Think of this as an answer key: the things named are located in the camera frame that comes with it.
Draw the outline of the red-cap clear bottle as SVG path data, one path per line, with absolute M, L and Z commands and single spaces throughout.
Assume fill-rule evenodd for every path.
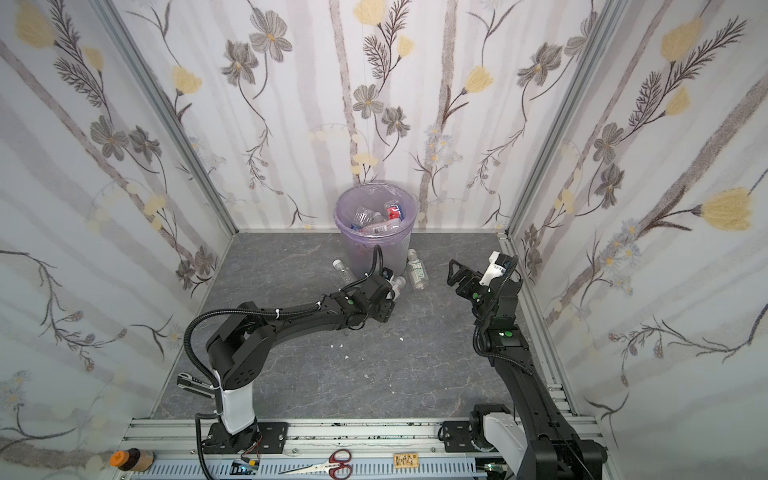
M 380 221 L 364 227 L 361 233 L 369 237 L 389 234 L 399 230 L 402 226 L 402 221 L 403 213 L 401 206 L 397 203 L 391 203 L 386 205 L 385 211 L 381 213 Z

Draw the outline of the Pocari Sweat bottle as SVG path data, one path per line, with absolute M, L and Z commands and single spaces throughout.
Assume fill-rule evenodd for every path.
M 381 213 L 370 208 L 359 206 L 353 215 L 351 227 L 362 230 L 364 227 L 380 221 Z

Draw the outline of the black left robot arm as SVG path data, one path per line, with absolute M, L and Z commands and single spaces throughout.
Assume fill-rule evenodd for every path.
M 267 309 L 245 302 L 198 315 L 186 327 L 182 346 L 209 381 L 215 410 L 195 415 L 197 452 L 245 452 L 264 438 L 253 406 L 253 383 L 273 347 L 318 332 L 358 330 L 371 319 L 385 323 L 394 306 L 383 251 L 375 246 L 362 278 L 314 303 Z

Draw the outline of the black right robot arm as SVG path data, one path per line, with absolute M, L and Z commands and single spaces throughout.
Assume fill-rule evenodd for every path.
M 517 325 L 518 258 L 494 252 L 480 272 L 452 260 L 447 284 L 472 304 L 472 347 L 489 361 L 512 399 L 512 407 L 478 405 L 471 415 L 471 441 L 494 449 L 516 479 L 601 479 L 605 447 L 585 439 L 557 408 L 535 370 L 531 348 Z

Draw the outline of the clear bottle white cap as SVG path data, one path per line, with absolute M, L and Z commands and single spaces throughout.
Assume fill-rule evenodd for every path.
M 332 262 L 332 266 L 334 270 L 338 273 L 340 278 L 342 279 L 344 285 L 351 284 L 357 280 L 355 274 L 351 271 L 349 267 L 346 266 L 346 264 L 341 259 L 335 259 Z

